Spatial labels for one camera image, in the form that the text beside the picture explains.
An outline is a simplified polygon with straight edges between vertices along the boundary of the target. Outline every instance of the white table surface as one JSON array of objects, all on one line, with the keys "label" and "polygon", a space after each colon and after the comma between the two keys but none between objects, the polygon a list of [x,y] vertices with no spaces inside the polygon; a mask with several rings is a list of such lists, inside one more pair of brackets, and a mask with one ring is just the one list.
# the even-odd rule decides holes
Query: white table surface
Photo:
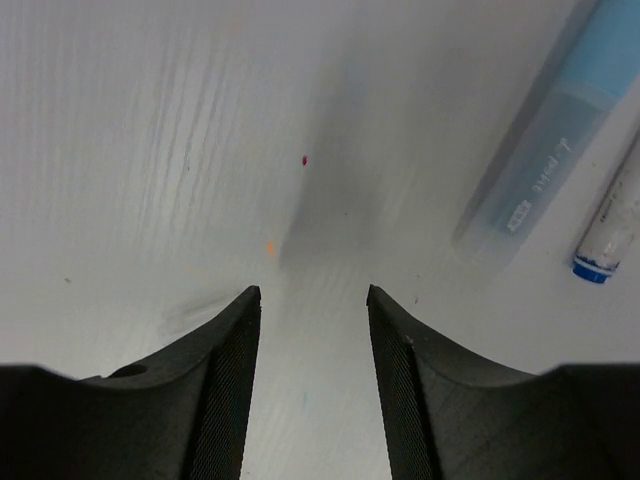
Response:
[{"label": "white table surface", "polygon": [[258,284],[243,478],[339,480],[390,478],[370,283],[515,368],[639,360],[640,248],[567,262],[640,88],[504,272],[451,246],[573,4],[2,2],[0,361],[107,375]]}]

